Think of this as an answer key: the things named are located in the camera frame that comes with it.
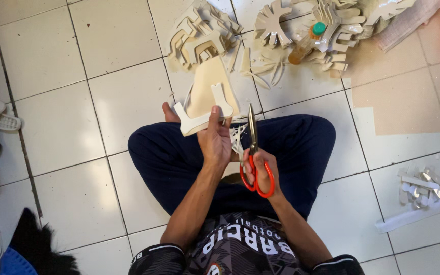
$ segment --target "scissors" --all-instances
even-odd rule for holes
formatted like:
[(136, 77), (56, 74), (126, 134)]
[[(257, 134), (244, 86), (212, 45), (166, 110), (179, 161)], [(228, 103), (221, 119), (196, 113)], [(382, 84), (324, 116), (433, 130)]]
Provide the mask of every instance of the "scissors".
[(257, 191), (261, 197), (269, 198), (274, 194), (274, 186), (275, 186), (274, 176), (273, 176), (273, 171), (271, 170), (271, 167), (269, 166), (267, 161), (264, 161), (264, 168), (266, 168), (267, 174), (269, 175), (269, 179), (271, 180), (271, 188), (270, 188), (269, 192), (267, 192), (267, 193), (264, 193), (263, 191), (261, 191), (261, 189), (259, 188), (259, 185), (257, 183), (258, 170), (256, 169), (256, 166), (254, 165), (254, 159), (253, 159), (253, 156), (258, 151), (259, 147), (258, 147), (258, 143), (257, 143), (256, 120), (254, 119), (254, 111), (252, 110), (251, 104), (249, 104), (249, 132), (250, 132), (250, 141), (251, 141), (250, 146), (249, 146), (249, 148), (250, 148), (250, 150), (249, 150), (249, 165), (252, 168), (252, 173), (255, 176), (255, 180), (252, 185), (248, 182), (246, 176), (244, 175), (244, 167), (242, 167), (242, 165), (241, 165), (241, 178), (249, 191), (251, 191), (251, 192)]

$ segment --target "forearm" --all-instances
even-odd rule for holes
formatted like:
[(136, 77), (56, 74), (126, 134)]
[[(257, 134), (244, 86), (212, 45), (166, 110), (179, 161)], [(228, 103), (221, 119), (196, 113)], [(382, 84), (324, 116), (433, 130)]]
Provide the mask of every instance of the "forearm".
[(223, 171), (204, 166), (186, 196), (171, 216), (161, 243), (174, 243), (187, 249), (196, 238), (212, 203)]
[(314, 265), (332, 258), (324, 242), (286, 200), (283, 193), (275, 194), (269, 201), (283, 225), (291, 248), (304, 265), (313, 268)]

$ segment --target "scissor handle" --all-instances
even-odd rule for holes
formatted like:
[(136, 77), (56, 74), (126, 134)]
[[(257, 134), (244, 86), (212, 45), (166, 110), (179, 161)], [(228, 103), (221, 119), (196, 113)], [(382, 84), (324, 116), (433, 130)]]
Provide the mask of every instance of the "scissor handle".
[(263, 191), (261, 191), (259, 184), (257, 182), (257, 176), (258, 176), (258, 170), (256, 168), (256, 166), (254, 165), (254, 161), (252, 156), (249, 156), (249, 165), (252, 168), (252, 173), (255, 175), (255, 180), (253, 185), (250, 185), (248, 180), (245, 178), (244, 175), (244, 167), (240, 166), (240, 172), (241, 172), (241, 178), (242, 181), (244, 182), (245, 186), (247, 187), (247, 189), (251, 192), (257, 191), (257, 193), (263, 197), (263, 198), (269, 198), (274, 194), (274, 189), (275, 189), (275, 181), (274, 181), (274, 175), (273, 175), (273, 171), (271, 170), (271, 167), (269, 166), (269, 164), (267, 163), (267, 161), (264, 161), (264, 168), (267, 171), (267, 174), (269, 176), (269, 179), (271, 181), (271, 187), (269, 189), (269, 192), (264, 193)]
[[(256, 175), (257, 178), (257, 170), (256, 170), (256, 166), (254, 166), (254, 161), (252, 159), (252, 156), (249, 156), (249, 164), (253, 169), (254, 174)], [(253, 185), (249, 184), (249, 181), (247, 180), (247, 178), (244, 176), (244, 167), (241, 167), (241, 178), (242, 181), (244, 182), (245, 186), (248, 188), (249, 191), (254, 192), (256, 190), (256, 183), (257, 181), (254, 181)]]

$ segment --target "person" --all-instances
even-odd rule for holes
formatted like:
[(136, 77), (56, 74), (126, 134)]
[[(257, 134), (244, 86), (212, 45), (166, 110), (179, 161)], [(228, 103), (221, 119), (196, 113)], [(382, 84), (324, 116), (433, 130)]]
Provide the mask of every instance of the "person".
[[(364, 274), (354, 257), (332, 257), (306, 222), (335, 141), (329, 121), (294, 115), (257, 122), (258, 184), (269, 191), (264, 161), (276, 183), (265, 199), (243, 184), (222, 182), (229, 162), (239, 161), (229, 134), (239, 124), (231, 118), (218, 122), (214, 106), (208, 128), (183, 137), (167, 103), (163, 111), (166, 122), (139, 128), (128, 147), (145, 184), (171, 218), (160, 244), (133, 258), (129, 275)], [(242, 146), (248, 148), (249, 142), (243, 134)], [(245, 170), (253, 182), (250, 165)]]

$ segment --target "white tile floor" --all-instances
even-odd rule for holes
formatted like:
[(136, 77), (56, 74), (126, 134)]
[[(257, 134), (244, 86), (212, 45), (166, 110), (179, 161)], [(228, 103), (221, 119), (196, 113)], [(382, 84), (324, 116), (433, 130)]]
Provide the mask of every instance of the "white tile floor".
[[(244, 27), (239, 56), (244, 46), (251, 59), (279, 51), (256, 46), (250, 32), (270, 0), (210, 2)], [(84, 274), (126, 273), (135, 253), (159, 241), (169, 216), (131, 163), (127, 139), (138, 127), (163, 121), (161, 103), (183, 100), (192, 83), (192, 73), (164, 57), (172, 22), (190, 3), (0, 0), (0, 100), (14, 100), (24, 121), (30, 168), (19, 134), (0, 133), (5, 245), (21, 209), (36, 211), (33, 192), (42, 222), (56, 230), (54, 247), (76, 255)], [(300, 5), (285, 18), (288, 34), (303, 20)], [(368, 69), (352, 81), (331, 79), (311, 64), (286, 66), (268, 91), (241, 76), (237, 62), (232, 86), (243, 114), (249, 100), (261, 118), (304, 113), (334, 124), (335, 147), (309, 216), (334, 255), (353, 254), (367, 274), (436, 274), (440, 215), (389, 234), (378, 234), (374, 223), (406, 210), (397, 201), (395, 174), (408, 161), (440, 173), (440, 133), (376, 135), (372, 108), (354, 108), (351, 87), (384, 92), (390, 83), (405, 92), (407, 79), (419, 79), (419, 91), (435, 95), (430, 100), (439, 107), (440, 11), (386, 55), (373, 51), (370, 40), (357, 51), (367, 58), (352, 66)]]

